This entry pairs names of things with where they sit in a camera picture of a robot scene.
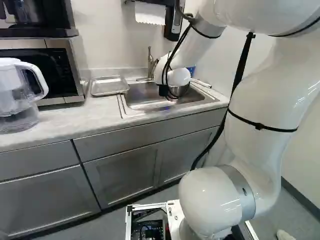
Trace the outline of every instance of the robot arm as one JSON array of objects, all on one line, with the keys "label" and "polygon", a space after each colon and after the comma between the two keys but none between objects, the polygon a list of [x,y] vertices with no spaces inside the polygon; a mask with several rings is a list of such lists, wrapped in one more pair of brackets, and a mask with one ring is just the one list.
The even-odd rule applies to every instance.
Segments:
[{"label": "robot arm", "polygon": [[[277,201],[283,152],[320,90],[319,19],[318,0],[206,0],[200,8],[195,29],[172,59],[170,85],[187,84],[190,76],[181,69],[193,66],[215,41],[196,30],[217,37],[228,25],[277,38],[230,100],[224,136],[234,157],[191,171],[180,182],[185,221],[199,237],[225,237],[231,226],[264,214]],[[154,73],[159,85],[167,59]]]}]

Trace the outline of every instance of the stainless steel sink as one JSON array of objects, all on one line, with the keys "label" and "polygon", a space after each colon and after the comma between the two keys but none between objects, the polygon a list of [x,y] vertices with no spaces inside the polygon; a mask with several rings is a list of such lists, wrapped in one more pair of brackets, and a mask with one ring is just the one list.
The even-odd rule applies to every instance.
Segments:
[{"label": "stainless steel sink", "polygon": [[158,86],[153,81],[128,81],[127,93],[118,95],[122,117],[144,115],[169,109],[185,108],[220,100],[208,95],[194,85],[190,85],[187,93],[178,100],[168,100],[159,96]]}]

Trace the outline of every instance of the countertop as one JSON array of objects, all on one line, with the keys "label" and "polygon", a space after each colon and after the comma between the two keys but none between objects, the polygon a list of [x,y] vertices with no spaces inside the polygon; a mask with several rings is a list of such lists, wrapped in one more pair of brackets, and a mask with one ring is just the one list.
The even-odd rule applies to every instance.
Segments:
[{"label": "countertop", "polygon": [[34,127],[22,132],[0,135],[0,153],[106,133],[228,105],[229,99],[224,95],[213,89],[193,84],[220,101],[122,118],[116,95],[91,97],[87,94],[85,103],[81,106],[42,110],[39,113],[39,123]]}]

